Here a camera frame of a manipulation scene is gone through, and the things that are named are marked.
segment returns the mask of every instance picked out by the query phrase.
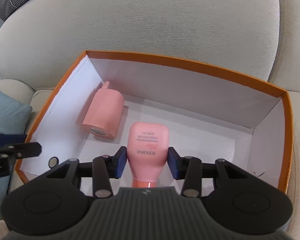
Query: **metal screw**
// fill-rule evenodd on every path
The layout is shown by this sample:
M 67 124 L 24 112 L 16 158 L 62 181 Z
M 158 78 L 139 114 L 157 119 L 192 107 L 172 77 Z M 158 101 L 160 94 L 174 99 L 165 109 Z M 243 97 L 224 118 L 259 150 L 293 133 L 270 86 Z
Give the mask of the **metal screw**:
M 110 197 L 111 192 L 107 189 L 99 189 L 95 192 L 96 197 L 99 198 L 106 198 L 106 197 Z
M 190 188 L 190 189 L 186 189 L 183 192 L 183 195 L 185 195 L 186 197 L 197 197 L 199 195 L 199 191 L 197 191 L 193 188 Z

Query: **sofa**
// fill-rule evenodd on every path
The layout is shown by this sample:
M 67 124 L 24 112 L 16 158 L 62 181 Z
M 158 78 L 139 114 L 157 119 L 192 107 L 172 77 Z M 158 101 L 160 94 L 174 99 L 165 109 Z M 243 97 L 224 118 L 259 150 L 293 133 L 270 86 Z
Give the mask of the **sofa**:
M 288 233 L 300 239 L 300 0 L 29 0 L 0 28 L 0 91 L 33 107 L 28 127 L 86 49 L 187 58 L 287 89 Z M 11 190 L 21 184 L 14 174 Z

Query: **light blue cushion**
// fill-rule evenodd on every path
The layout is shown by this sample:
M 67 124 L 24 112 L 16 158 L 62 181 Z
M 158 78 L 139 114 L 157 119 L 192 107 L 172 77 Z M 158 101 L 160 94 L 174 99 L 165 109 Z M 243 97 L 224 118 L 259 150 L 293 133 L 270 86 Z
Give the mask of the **light blue cushion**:
M 0 133 L 24 133 L 31 111 L 30 105 L 20 103 L 0 92 Z M 0 204 L 6 195 L 9 179 L 9 176 L 0 178 Z

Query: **pink bottle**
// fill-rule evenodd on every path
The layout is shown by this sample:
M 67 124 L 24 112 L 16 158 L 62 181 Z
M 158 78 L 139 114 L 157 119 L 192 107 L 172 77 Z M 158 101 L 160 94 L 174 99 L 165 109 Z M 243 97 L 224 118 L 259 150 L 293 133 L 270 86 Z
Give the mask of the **pink bottle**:
M 132 187 L 155 187 L 167 161 L 169 128 L 163 124 L 135 122 L 129 130 L 127 157 Z
M 105 82 L 95 94 L 82 127 L 88 132 L 114 139 L 122 116 L 124 99 L 120 92 L 108 89 L 109 81 Z

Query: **cardboard box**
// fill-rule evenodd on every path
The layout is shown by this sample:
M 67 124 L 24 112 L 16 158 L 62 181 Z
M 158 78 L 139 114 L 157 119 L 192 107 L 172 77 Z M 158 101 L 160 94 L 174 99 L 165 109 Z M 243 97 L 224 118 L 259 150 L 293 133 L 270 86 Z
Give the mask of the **cardboard box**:
M 94 137 L 81 124 L 103 82 L 124 95 L 125 108 L 114 140 Z M 190 60 L 128 52 L 86 51 L 57 85 L 34 122 L 27 141 L 42 145 L 39 157 L 19 160 L 16 172 L 25 183 L 47 170 L 56 156 L 91 162 L 126 146 L 134 122 L 162 123 L 170 146 L 180 156 L 214 163 L 224 158 L 286 192 L 292 157 L 292 112 L 286 90 L 225 68 Z M 92 195 L 92 179 L 81 190 Z M 127 163 L 114 193 L 130 187 Z M 175 186 L 166 165 L 157 185 Z M 202 195 L 213 190 L 202 179 Z

